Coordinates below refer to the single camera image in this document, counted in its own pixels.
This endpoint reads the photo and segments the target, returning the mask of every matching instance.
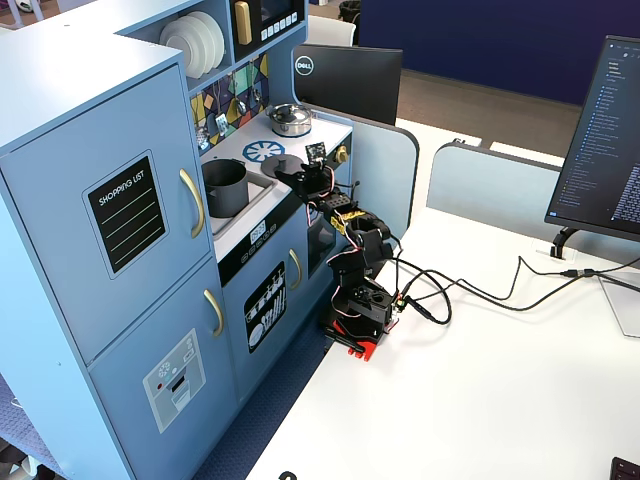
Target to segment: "stack of plates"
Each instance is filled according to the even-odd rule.
[[[187,77],[191,78],[217,68],[224,56],[220,25],[204,12],[191,12],[169,23],[160,34],[160,43],[184,52]]]

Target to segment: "black pot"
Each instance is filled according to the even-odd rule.
[[[209,215],[229,218],[249,204],[247,169],[238,160],[219,159],[202,165]]]

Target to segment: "gold handle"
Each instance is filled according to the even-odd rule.
[[[249,4],[247,2],[236,2],[236,31],[238,32],[238,43],[249,45],[251,43],[251,15],[249,14]]]
[[[213,331],[213,336],[217,337],[224,330],[224,315],[222,315],[222,310],[220,310],[220,305],[216,302],[216,298],[209,290],[204,291],[205,298],[209,301],[213,309],[216,311],[216,315],[218,315],[218,319],[220,319],[220,326]]]
[[[298,269],[298,280],[296,281],[296,283],[291,285],[291,287],[289,287],[291,288],[291,290],[295,290],[296,288],[298,288],[298,285],[300,285],[300,282],[302,282],[302,267],[300,266],[300,259],[296,255],[296,252],[293,251],[293,248],[289,249],[289,256],[293,258],[293,261],[296,264],[296,268]]]
[[[336,152],[336,162],[338,163],[346,163],[349,160],[349,153],[347,152],[347,147],[341,145],[338,147],[338,151]]]
[[[191,229],[191,238],[196,238],[200,235],[202,227],[204,227],[204,205],[202,204],[202,197],[200,196],[198,187],[193,183],[193,180],[191,180],[191,177],[184,168],[180,169],[180,179],[187,187],[189,187],[189,191],[191,192],[191,195],[193,195],[193,199],[196,201],[196,205],[198,206],[198,224]]]

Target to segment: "robotic arm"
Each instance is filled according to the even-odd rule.
[[[340,191],[333,169],[326,164],[324,143],[306,147],[309,164],[294,174],[275,172],[307,205],[351,244],[350,250],[328,260],[338,288],[331,303],[338,316],[325,326],[327,337],[350,347],[349,353],[368,361],[392,323],[396,292],[390,295],[369,275],[393,258],[389,227]]]

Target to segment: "toy kitchen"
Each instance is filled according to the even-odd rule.
[[[66,478],[191,478],[327,301],[346,240],[275,169],[322,143],[406,230],[415,140],[298,105],[307,16],[99,0],[0,40],[21,92],[0,113],[0,373]]]

